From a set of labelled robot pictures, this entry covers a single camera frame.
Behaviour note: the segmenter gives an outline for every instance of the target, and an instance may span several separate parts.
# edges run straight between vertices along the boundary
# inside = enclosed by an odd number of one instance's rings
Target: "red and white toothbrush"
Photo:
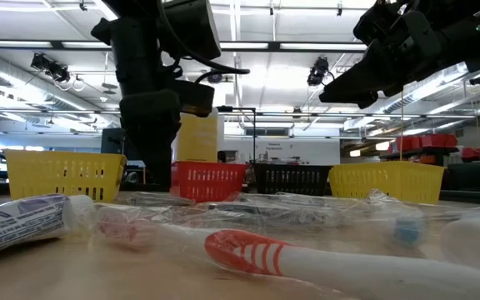
[[[234,229],[158,225],[233,270],[296,278],[367,300],[480,299],[480,270],[426,259],[324,252]]]

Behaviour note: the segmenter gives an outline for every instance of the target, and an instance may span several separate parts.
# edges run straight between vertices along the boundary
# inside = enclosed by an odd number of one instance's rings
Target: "white toothpaste tube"
[[[28,197],[0,205],[0,250],[12,245],[46,238],[58,238],[76,224],[76,207],[87,202],[83,196],[51,194]]]

